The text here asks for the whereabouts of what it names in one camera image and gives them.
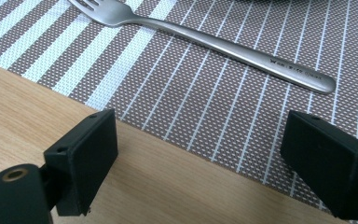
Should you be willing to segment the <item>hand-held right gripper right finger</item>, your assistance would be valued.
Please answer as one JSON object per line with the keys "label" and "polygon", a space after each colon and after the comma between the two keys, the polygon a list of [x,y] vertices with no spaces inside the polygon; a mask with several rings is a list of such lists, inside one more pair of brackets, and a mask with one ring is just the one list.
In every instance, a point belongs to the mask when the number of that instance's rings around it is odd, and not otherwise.
{"label": "hand-held right gripper right finger", "polygon": [[281,156],[334,217],[358,220],[358,139],[323,119],[292,110]]}

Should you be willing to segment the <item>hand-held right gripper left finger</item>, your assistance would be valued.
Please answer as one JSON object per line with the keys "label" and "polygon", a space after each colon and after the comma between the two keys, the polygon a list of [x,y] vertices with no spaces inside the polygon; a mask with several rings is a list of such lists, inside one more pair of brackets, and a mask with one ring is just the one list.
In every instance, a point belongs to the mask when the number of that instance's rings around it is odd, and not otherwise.
{"label": "hand-held right gripper left finger", "polygon": [[88,213],[117,155],[113,109],[85,117],[44,152],[48,175],[60,190],[60,216]]}

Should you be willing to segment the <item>silver metal fork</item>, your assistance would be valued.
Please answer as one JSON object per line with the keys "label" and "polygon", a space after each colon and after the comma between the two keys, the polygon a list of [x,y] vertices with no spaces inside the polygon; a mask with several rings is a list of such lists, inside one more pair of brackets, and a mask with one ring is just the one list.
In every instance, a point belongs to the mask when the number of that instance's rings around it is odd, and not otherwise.
{"label": "silver metal fork", "polygon": [[222,53],[233,60],[248,64],[277,78],[321,94],[332,93],[337,86],[332,77],[308,67],[179,24],[136,15],[129,6],[118,2],[118,0],[68,1],[92,20],[108,27],[139,24],[179,35],[205,48]]}

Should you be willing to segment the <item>striped woven placemat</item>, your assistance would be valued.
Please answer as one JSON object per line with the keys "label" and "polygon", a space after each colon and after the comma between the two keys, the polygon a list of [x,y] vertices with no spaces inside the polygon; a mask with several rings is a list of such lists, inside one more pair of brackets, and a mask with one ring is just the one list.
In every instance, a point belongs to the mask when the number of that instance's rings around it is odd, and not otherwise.
{"label": "striped woven placemat", "polygon": [[328,95],[68,0],[0,0],[0,171],[41,164],[88,114],[117,114],[118,157],[85,217],[56,224],[358,224],[282,161],[290,110],[358,138],[358,0],[125,0],[139,15],[326,73]]}

